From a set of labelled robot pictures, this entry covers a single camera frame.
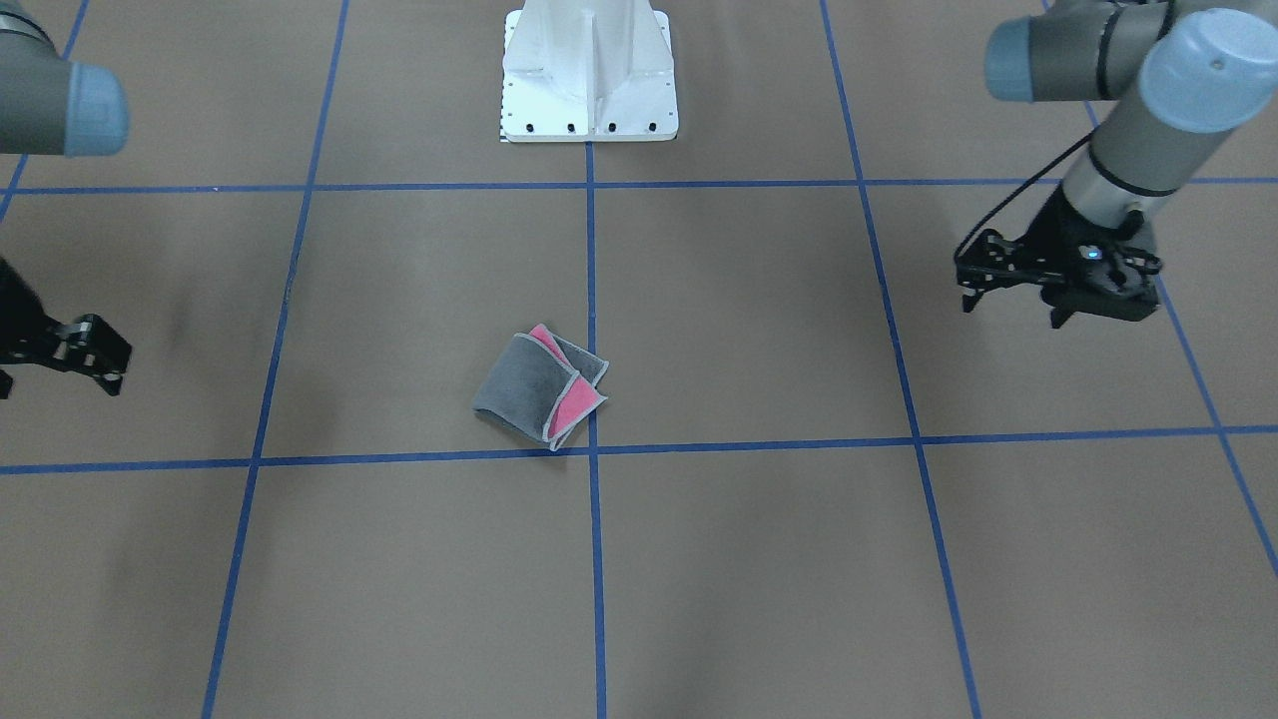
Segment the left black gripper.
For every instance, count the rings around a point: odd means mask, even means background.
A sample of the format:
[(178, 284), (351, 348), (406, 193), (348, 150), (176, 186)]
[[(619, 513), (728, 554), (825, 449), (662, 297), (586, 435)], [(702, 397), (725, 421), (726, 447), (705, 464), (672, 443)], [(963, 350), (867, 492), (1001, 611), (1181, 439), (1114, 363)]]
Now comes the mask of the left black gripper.
[(973, 231), (958, 241), (953, 263), (962, 312), (973, 313), (987, 292), (1039, 284), (1033, 263), (1028, 269), (1019, 266), (1019, 261), (1034, 261), (1028, 250), (1045, 262), (1045, 275), (1059, 275), (1059, 281), (1042, 284), (1039, 292), (1051, 307), (1054, 331), (1074, 314), (1136, 323), (1162, 307), (1157, 277), (1163, 261), (1144, 209), (1121, 211), (1118, 227), (1108, 229), (1091, 223), (1068, 203), (1065, 190), (1056, 190), (1036, 211), (1022, 241), (994, 229)]

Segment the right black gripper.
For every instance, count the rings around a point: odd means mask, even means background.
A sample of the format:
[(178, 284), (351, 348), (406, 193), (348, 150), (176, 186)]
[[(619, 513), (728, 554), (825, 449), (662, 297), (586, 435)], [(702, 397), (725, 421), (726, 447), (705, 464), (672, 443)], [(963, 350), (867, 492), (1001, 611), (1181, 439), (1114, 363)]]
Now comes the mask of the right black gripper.
[[(1, 363), (40, 364), (55, 372), (86, 375), (109, 396), (119, 396), (132, 363), (127, 342), (102, 315), (78, 315), (58, 324), (43, 310), (37, 292), (9, 261), (1, 261)], [(0, 372), (0, 398), (14, 386)]]

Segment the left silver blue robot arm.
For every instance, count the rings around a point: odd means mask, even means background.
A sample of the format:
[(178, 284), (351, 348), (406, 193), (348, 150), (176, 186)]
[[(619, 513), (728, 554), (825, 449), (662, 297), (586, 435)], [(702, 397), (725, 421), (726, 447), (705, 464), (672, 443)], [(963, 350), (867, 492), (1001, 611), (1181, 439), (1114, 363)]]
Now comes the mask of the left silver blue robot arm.
[(965, 313), (1033, 286), (1051, 326), (1143, 322), (1162, 304), (1153, 218), (1275, 96), (1273, 1), (1054, 1), (999, 23), (987, 93), (1010, 102), (1108, 101), (1068, 146), (1071, 169), (1010, 240), (987, 220), (953, 253)]

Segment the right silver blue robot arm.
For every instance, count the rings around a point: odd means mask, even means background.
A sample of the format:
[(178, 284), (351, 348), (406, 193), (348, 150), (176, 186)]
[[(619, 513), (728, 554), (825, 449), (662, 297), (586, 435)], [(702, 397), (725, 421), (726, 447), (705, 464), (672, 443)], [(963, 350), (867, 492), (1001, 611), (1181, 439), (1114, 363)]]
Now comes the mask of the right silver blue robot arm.
[[(105, 66), (70, 61), (18, 1), (1, 4), (1, 149), (14, 156), (109, 158), (132, 132), (121, 82)], [(18, 269), (1, 261), (3, 365), (86, 375), (120, 395), (133, 347), (101, 315), (51, 318)]]

